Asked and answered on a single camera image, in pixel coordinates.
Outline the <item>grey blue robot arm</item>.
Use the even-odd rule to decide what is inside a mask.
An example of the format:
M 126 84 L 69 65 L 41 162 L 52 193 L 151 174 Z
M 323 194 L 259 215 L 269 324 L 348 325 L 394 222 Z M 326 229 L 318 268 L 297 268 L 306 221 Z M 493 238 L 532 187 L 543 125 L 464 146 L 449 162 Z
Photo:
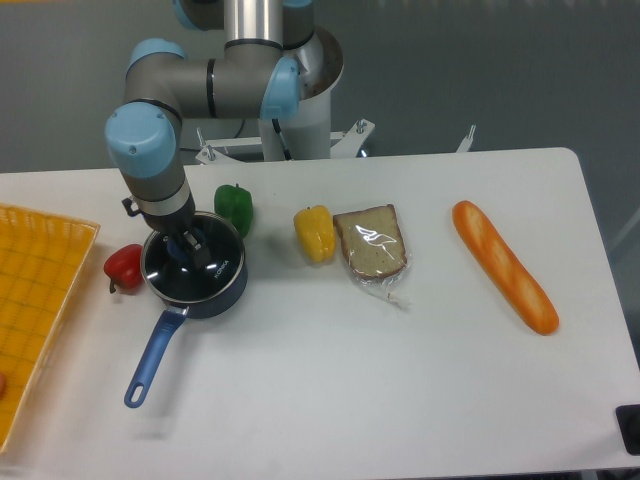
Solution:
M 183 25 L 222 30 L 218 59 L 189 60 L 174 42 L 153 38 L 133 50 L 122 106 L 104 130 L 147 225 L 172 238 L 189 263 L 210 253 L 195 232 L 195 204 L 178 150 L 186 119 L 289 120 L 299 110 L 301 72 L 287 51 L 315 32 L 310 1 L 176 1 Z

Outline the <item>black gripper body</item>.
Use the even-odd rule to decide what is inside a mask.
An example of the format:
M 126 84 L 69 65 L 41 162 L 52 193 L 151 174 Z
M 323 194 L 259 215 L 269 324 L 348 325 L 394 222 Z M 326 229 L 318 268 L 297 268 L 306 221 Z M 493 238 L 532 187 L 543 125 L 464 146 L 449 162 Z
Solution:
M 171 197 L 161 201 L 127 197 L 122 205 L 129 217 L 142 215 L 151 229 L 172 237 L 179 245 L 198 244 L 193 229 L 195 203 L 192 197 Z

